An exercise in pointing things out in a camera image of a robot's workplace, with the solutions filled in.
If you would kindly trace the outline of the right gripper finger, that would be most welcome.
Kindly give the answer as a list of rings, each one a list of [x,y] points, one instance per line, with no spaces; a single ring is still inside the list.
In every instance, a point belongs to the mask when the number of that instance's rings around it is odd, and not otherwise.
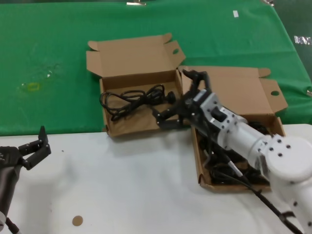
[[[184,91],[195,92],[197,90],[200,90],[199,85],[202,81],[204,82],[204,88],[209,92],[211,91],[209,75],[207,72],[183,69],[182,74],[182,85]]]
[[[185,127],[183,120],[186,117],[186,111],[181,107],[172,107],[163,112],[154,108],[153,116],[157,126],[162,130],[176,130]]]

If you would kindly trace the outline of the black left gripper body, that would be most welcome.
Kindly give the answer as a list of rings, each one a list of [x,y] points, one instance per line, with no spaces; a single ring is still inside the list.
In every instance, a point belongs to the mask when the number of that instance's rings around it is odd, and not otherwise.
[[[22,168],[23,153],[19,147],[0,148],[0,211],[7,213],[13,199]]]

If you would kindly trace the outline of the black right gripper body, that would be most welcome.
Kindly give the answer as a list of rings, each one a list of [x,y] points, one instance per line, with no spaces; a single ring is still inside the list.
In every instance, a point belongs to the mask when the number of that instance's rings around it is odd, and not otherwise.
[[[200,107],[200,105],[203,104],[203,101],[205,101],[211,94],[212,92],[208,90],[188,91],[177,102],[178,115],[187,119],[191,125],[206,138],[207,147],[211,147],[213,143],[216,143],[217,135],[220,132],[220,129],[211,122],[211,116],[208,116],[210,113],[208,112],[208,109],[212,109],[208,107]]]

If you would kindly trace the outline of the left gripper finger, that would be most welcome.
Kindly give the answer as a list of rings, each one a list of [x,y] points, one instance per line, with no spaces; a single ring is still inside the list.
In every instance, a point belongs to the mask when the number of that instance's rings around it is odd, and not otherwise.
[[[31,170],[48,157],[51,154],[51,148],[45,127],[41,126],[38,140],[21,145],[18,149],[21,154],[19,163],[27,170]]]

